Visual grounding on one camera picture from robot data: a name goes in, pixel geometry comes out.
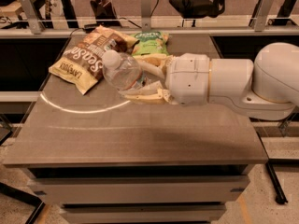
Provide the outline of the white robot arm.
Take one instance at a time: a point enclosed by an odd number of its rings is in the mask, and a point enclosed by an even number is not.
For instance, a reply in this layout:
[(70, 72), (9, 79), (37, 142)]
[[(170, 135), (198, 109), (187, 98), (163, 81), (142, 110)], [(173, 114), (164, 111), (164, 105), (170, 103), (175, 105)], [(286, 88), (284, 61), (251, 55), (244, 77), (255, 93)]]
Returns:
[(225, 105), (255, 119), (279, 120), (299, 106), (299, 47), (272, 43), (256, 58), (211, 59), (185, 53), (166, 66), (166, 73), (148, 63), (146, 71), (164, 77), (143, 89), (121, 95), (140, 104)]

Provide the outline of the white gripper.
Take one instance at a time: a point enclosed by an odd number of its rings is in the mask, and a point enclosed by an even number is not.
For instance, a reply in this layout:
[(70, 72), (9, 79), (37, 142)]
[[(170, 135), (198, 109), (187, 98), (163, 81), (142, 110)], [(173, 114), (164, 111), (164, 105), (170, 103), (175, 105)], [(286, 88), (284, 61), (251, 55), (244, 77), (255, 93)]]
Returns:
[(163, 105), (174, 101), (180, 105), (207, 103), (210, 60), (206, 55), (185, 53), (179, 57), (162, 53), (136, 55), (146, 73), (165, 79), (165, 86), (155, 81), (137, 90), (121, 91), (120, 95), (136, 104)]

